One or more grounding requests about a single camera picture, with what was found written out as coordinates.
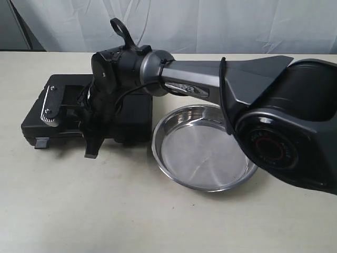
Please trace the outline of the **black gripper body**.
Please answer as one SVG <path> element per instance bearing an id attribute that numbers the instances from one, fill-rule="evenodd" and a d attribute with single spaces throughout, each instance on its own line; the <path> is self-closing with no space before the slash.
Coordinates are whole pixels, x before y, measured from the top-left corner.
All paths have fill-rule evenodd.
<path id="1" fill-rule="evenodd" d="M 96 79 L 85 86 L 77 98 L 80 108 L 77 115 L 80 119 L 79 129 L 84 137 L 105 137 L 115 121 L 119 110 L 116 104 L 124 90 L 118 88 L 108 94 L 104 88 L 99 87 Z"/>

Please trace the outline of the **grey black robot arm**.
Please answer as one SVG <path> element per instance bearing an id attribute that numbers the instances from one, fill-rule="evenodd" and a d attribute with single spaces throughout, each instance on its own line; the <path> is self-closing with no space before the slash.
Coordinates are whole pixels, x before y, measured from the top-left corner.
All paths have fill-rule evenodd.
<path id="1" fill-rule="evenodd" d="M 336 64 L 276 55 L 178 61 L 150 46 L 95 53 L 82 93 L 84 135 L 98 138 L 132 92 L 217 104 L 247 157 L 295 187 L 336 194 Z"/>

